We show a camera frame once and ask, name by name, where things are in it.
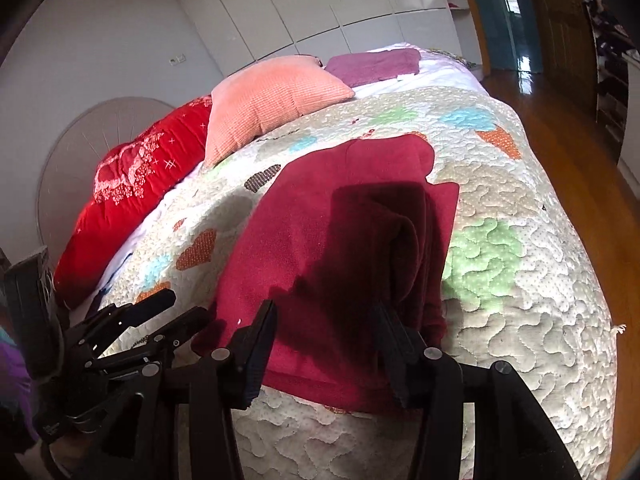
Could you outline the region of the dark red fleece garment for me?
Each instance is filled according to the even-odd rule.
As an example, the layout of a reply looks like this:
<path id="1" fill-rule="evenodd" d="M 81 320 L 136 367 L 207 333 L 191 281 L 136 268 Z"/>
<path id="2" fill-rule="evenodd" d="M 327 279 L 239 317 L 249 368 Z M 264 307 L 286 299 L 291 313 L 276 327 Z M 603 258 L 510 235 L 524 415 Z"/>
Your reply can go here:
<path id="1" fill-rule="evenodd" d="M 278 329 L 265 384 L 349 412 L 386 415 L 378 312 L 429 344 L 446 332 L 440 283 L 459 188 L 431 184 L 416 134 L 355 139 L 287 164 L 259 200 L 221 273 L 213 322 L 191 344 L 222 347 L 265 300 Z"/>

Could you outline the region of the heart patterned quilt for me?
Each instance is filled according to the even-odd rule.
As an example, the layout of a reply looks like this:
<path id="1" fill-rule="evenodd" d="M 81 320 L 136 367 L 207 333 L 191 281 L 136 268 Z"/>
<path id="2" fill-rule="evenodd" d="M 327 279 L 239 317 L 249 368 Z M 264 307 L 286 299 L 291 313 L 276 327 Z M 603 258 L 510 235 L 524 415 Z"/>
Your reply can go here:
<path id="1" fill-rule="evenodd" d="M 597 275 L 518 115 L 483 91 L 358 91 L 270 133 L 167 192 L 106 268 L 104 304 L 162 287 L 176 304 L 126 330 L 122 351 L 207 304 L 258 200 L 289 162 L 352 139 L 411 133 L 435 152 L 432 183 L 459 185 L 442 279 L 445 350 L 459 362 L 508 361 L 585 479 L 608 473 L 617 352 Z"/>

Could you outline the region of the round white headboard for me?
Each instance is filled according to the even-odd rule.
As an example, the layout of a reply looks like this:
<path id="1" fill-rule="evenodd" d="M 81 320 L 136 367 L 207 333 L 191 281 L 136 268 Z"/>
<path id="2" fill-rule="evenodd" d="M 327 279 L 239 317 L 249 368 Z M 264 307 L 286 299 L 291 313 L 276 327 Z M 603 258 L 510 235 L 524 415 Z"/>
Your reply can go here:
<path id="1" fill-rule="evenodd" d="M 80 114 L 60 135 L 42 170 L 36 206 L 38 234 L 52 262 L 62 255 L 92 195 L 99 162 L 173 109 L 141 96 L 111 99 Z"/>

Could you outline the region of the red floral duvet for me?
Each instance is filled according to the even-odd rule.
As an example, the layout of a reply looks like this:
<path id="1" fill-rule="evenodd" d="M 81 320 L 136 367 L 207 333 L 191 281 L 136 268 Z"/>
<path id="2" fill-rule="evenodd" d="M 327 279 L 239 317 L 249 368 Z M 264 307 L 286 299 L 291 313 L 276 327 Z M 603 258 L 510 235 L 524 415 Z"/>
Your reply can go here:
<path id="1" fill-rule="evenodd" d="M 210 96 L 187 102 L 99 162 L 92 197 L 54 271 L 55 291 L 66 307 L 80 307 L 128 237 L 202 162 L 211 109 Z"/>

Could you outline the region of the pink checked pillow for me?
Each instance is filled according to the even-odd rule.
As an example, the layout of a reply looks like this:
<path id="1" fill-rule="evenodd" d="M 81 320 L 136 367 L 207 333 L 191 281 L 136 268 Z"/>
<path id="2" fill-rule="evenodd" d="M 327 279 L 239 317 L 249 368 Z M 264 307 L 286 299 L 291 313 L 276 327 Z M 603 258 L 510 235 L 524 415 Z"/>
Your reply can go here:
<path id="1" fill-rule="evenodd" d="M 212 168 L 258 136 L 354 95 L 314 56 L 254 63 L 221 81 L 210 94 L 203 167 Z"/>

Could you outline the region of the purple towel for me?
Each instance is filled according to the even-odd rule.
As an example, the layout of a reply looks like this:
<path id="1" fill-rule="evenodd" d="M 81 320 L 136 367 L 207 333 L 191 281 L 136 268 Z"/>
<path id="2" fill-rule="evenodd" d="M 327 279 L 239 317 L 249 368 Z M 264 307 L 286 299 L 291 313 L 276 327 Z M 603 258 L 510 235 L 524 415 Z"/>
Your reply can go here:
<path id="1" fill-rule="evenodd" d="M 420 52 L 413 48 L 334 56 L 326 71 L 350 88 L 420 72 Z"/>

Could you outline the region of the white glossy wardrobe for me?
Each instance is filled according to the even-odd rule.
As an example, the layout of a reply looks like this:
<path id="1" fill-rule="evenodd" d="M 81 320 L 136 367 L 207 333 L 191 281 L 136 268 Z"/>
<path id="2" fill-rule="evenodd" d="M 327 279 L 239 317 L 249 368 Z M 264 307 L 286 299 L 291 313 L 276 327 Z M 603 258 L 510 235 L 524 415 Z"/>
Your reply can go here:
<path id="1" fill-rule="evenodd" d="M 265 58 L 322 61 L 408 42 L 462 52 L 447 0 L 178 0 L 224 76 Z"/>

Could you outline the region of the lilac bed sheet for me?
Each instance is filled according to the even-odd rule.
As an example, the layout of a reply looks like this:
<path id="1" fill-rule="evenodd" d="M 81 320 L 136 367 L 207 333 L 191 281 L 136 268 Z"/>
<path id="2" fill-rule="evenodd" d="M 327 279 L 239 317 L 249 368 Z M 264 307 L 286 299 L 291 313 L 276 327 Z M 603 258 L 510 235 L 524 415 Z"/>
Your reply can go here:
<path id="1" fill-rule="evenodd" d="M 463 63 L 456 61 L 448 52 L 438 53 L 422 49 L 408 42 L 390 44 L 389 46 L 373 49 L 373 52 L 388 50 L 413 49 L 420 53 L 419 73 L 400 75 L 373 84 L 355 87 L 355 98 L 363 99 L 367 96 L 378 96 L 404 90 L 425 87 L 454 87 L 488 95 L 476 76 Z"/>

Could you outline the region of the cluttered shoe rack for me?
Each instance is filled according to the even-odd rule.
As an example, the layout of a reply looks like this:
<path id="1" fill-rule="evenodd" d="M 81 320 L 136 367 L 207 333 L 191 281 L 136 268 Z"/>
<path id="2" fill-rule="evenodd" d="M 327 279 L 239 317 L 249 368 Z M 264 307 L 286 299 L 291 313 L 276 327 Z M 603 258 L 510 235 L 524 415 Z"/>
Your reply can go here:
<path id="1" fill-rule="evenodd" d="M 584 0 L 596 48 L 596 118 L 631 169 L 639 166 L 639 51 L 603 0 Z"/>

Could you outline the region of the wooden door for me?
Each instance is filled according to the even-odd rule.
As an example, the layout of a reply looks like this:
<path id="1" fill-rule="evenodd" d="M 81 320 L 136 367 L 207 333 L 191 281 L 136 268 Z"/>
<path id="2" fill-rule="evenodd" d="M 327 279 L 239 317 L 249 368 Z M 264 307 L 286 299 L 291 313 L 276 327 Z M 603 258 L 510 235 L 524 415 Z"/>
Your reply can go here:
<path id="1" fill-rule="evenodd" d="M 529 69 L 586 112 L 596 110 L 597 61 L 582 0 L 474 0 L 491 70 Z"/>

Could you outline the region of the wall socket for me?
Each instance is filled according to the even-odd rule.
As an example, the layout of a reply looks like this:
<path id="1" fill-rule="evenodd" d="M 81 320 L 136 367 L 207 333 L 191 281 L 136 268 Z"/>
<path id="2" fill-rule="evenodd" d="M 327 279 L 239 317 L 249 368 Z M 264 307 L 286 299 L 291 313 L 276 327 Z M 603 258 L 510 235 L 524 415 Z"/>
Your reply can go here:
<path id="1" fill-rule="evenodd" d="M 169 59 L 169 63 L 171 66 L 177 66 L 186 62 L 186 56 L 184 54 L 178 54 Z"/>

